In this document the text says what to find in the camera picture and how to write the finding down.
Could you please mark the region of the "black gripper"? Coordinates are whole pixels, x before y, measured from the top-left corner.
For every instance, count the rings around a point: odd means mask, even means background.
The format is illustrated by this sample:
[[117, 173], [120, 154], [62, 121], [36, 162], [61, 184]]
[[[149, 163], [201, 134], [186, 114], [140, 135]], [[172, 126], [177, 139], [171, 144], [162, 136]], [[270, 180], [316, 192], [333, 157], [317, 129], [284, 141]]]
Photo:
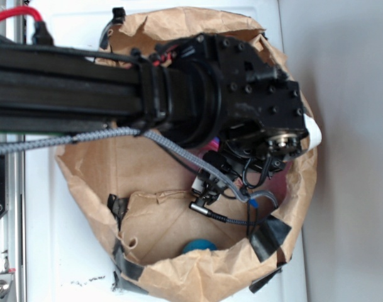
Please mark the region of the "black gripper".
[[299, 84], [249, 43], [222, 35], [214, 40], [227, 104], [219, 151], [256, 171], [266, 160], [271, 173], [283, 170], [302, 154], [308, 136]]

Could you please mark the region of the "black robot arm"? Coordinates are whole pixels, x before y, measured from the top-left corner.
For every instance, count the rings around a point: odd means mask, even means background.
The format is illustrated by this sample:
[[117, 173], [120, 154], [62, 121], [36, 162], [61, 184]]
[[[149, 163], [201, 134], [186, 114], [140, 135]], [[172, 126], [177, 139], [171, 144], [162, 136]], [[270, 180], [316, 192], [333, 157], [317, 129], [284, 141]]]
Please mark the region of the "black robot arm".
[[200, 34], [149, 57], [0, 43], [0, 132], [76, 134], [128, 126], [182, 148], [214, 138], [241, 163], [301, 155], [309, 132], [297, 82], [247, 42]]

